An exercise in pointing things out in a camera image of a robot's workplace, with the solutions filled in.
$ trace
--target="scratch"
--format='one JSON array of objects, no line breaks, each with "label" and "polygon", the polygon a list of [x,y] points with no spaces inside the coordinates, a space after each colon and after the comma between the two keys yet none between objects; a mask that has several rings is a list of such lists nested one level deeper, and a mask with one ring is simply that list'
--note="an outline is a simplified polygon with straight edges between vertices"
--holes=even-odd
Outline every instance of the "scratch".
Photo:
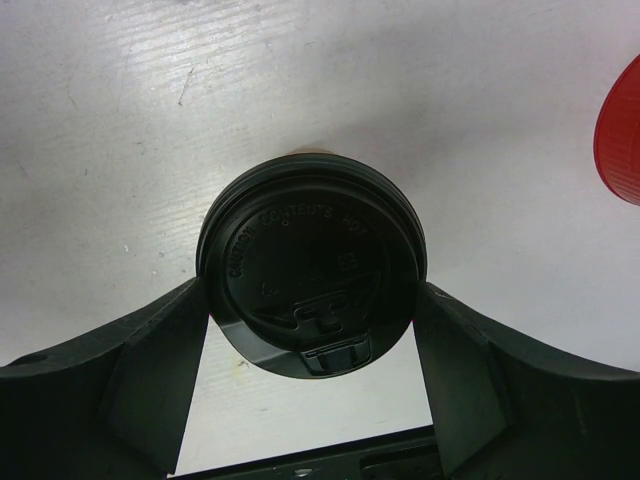
[{"label": "scratch", "polygon": [[193,67],[191,67],[191,70],[189,70],[189,73],[187,73],[187,79],[184,81],[184,85],[182,86],[182,93],[180,94],[180,98],[178,99],[178,105],[180,106],[182,106],[182,98],[184,97],[184,94],[186,93],[187,88],[191,83],[191,77],[193,76],[193,72],[195,72],[195,70],[196,66],[194,65]]},{"label": "scratch", "polygon": [[22,171],[22,174],[24,175],[24,178],[29,180],[29,175],[27,175],[27,171],[22,166],[22,162],[20,162],[20,160],[18,160],[18,166],[20,167],[20,170]]},{"label": "scratch", "polygon": [[71,105],[73,105],[73,108],[75,108],[76,112],[78,111],[78,105],[76,105],[76,101],[71,96],[71,82],[73,81],[74,77],[76,76],[76,72],[78,71],[78,68],[80,68],[80,64],[82,63],[82,60],[84,60],[84,57],[80,58],[80,60],[76,64],[76,67],[73,69],[73,72],[71,73],[71,76],[69,77],[69,80],[67,80],[67,86],[66,86],[67,98],[71,102]]},{"label": "scratch", "polygon": [[131,49],[133,48],[133,41],[136,38],[137,31],[138,27],[133,29],[131,40],[129,40],[129,50],[127,50],[127,57],[124,60],[124,70],[122,71],[122,80],[120,81],[120,93],[118,93],[118,106],[116,107],[116,112],[120,111],[120,102],[122,100],[122,92],[124,91],[124,80],[127,75],[127,70],[129,69],[129,57],[131,57]]}]

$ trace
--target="red object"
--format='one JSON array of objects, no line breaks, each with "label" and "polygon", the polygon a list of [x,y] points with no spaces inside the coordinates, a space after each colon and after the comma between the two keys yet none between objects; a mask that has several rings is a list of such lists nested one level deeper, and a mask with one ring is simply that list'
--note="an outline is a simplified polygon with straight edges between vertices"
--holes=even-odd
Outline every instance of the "red object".
[{"label": "red object", "polygon": [[593,150],[607,187],[623,200],[640,205],[640,56],[609,92],[596,125]]}]

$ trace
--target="white table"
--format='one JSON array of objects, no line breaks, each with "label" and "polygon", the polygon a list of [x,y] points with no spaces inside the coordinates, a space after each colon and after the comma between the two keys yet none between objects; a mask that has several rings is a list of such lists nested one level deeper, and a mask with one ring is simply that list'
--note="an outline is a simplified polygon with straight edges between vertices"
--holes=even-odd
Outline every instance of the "white table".
[{"label": "white table", "polygon": [[[0,364],[192,276],[220,190],[314,146],[406,192],[432,282],[640,369],[640,209],[591,149],[639,19],[636,0],[5,0]],[[240,360],[212,323],[179,473],[431,420],[410,333],[333,380]]]}]

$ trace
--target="red plastic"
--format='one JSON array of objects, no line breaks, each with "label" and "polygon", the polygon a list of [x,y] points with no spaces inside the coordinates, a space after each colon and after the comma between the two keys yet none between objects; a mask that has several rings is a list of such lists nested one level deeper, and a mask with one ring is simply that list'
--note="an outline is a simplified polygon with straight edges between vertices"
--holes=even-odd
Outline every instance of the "red plastic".
[{"label": "red plastic", "polygon": [[640,56],[604,102],[593,150],[602,181],[623,200],[640,205]]}]

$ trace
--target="black plastic lid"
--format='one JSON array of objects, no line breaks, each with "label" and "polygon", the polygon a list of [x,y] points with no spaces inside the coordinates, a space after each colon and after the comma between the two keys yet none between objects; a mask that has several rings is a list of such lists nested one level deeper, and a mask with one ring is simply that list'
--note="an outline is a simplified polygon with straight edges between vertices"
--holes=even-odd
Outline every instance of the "black plastic lid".
[{"label": "black plastic lid", "polygon": [[384,355],[426,275],[420,222],[386,177],[328,153],[237,178],[207,214],[196,256],[210,312],[251,363],[280,375],[348,373]]}]

